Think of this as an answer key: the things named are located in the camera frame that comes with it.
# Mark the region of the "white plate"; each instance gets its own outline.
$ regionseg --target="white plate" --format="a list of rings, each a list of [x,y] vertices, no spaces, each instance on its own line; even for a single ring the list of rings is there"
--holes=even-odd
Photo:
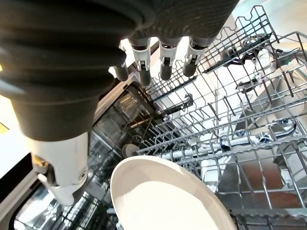
[[[124,230],[235,230],[201,180],[158,157],[121,161],[112,173],[111,197]]]

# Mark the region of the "dishwasher rack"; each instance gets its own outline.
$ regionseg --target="dishwasher rack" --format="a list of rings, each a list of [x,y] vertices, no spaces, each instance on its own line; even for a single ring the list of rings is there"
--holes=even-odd
[[[137,153],[194,173],[239,229],[306,228],[306,41],[277,35],[253,7],[222,29],[193,77],[177,60],[171,80],[146,88],[164,120],[148,122],[154,137]]]

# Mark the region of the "rack tine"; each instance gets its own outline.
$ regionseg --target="rack tine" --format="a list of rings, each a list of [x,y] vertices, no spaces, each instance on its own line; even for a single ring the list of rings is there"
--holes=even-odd
[[[232,114],[235,116],[236,114],[235,114],[234,110],[232,109],[232,107],[231,107],[231,105],[230,105],[230,103],[229,103],[229,101],[228,101],[228,99],[227,99],[226,96],[223,97],[223,101],[224,101],[225,104],[230,108]]]
[[[210,107],[210,109],[212,110],[212,112],[214,113],[216,119],[218,119],[219,121],[221,121],[221,119],[218,117],[218,115],[216,114],[215,110],[213,109],[211,103],[208,102],[208,106]]]

